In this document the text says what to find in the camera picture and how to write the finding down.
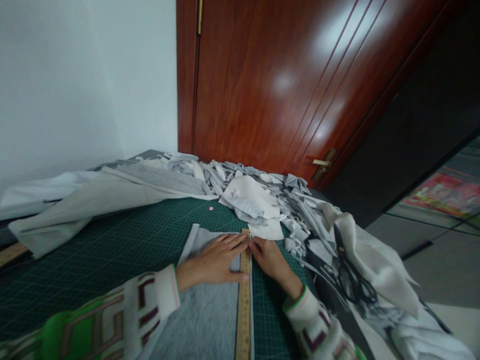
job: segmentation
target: finger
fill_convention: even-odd
[[[234,247],[231,250],[231,254],[235,258],[238,254],[240,254],[242,251],[244,251],[248,247],[249,247],[249,242],[248,241],[243,241],[240,245],[238,245],[237,247]]]
[[[226,276],[228,283],[246,283],[250,276],[246,272],[229,272]]]
[[[247,234],[232,234],[228,236],[223,242],[227,244],[227,243],[231,243],[232,241],[235,241],[236,239],[240,239],[240,241],[242,241],[246,237],[247,237]]]
[[[220,235],[219,237],[217,237],[217,238],[214,240],[214,243],[219,243],[219,242],[223,241],[225,238],[227,238],[228,236],[229,236],[228,234]]]
[[[258,236],[255,236],[252,241],[258,245],[258,247],[260,248],[260,250],[263,252],[264,251],[264,248],[265,248],[265,245],[268,243],[268,240],[265,240],[264,238],[261,238],[261,237],[258,237]]]
[[[250,247],[251,253],[253,254],[253,257],[257,261],[262,258],[263,253],[256,242],[251,241],[249,244],[249,247]]]
[[[234,247],[236,247],[238,244],[242,243],[242,242],[246,242],[248,243],[248,239],[247,239],[247,235],[244,234],[245,236],[238,236],[234,239],[232,239],[229,243],[228,243],[228,246],[230,247],[230,249],[233,249]]]

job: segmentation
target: door hinge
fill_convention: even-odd
[[[323,160],[313,160],[313,163],[318,165],[318,168],[311,177],[313,181],[318,181],[320,177],[327,172],[328,168],[332,165],[332,160],[334,159],[336,153],[337,149],[331,148],[328,150]]]
[[[196,32],[198,35],[202,34],[202,16],[204,14],[204,0],[198,0],[198,19],[197,19],[197,29]]]

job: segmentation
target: patterned sweater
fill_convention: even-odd
[[[180,307],[175,267],[147,272],[44,326],[0,343],[0,359],[136,359],[159,324]],[[305,286],[284,312],[307,359],[364,359],[339,321]]]

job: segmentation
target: wrist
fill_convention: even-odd
[[[297,301],[304,290],[304,284],[300,278],[290,270],[290,273],[287,276],[283,276],[281,280],[278,281],[283,291],[293,300]]]
[[[200,274],[196,271],[195,259],[189,259],[178,265],[175,273],[179,293],[201,283]]]

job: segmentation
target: green cutting mat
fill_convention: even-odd
[[[53,314],[75,309],[134,276],[176,264],[194,223],[211,232],[247,227],[228,207],[192,198],[93,221],[67,244],[10,275],[0,290],[0,340],[33,331]],[[303,268],[285,251],[283,241],[278,245],[306,283]],[[282,313],[285,294],[256,262],[252,285],[255,357],[299,359],[295,334]]]

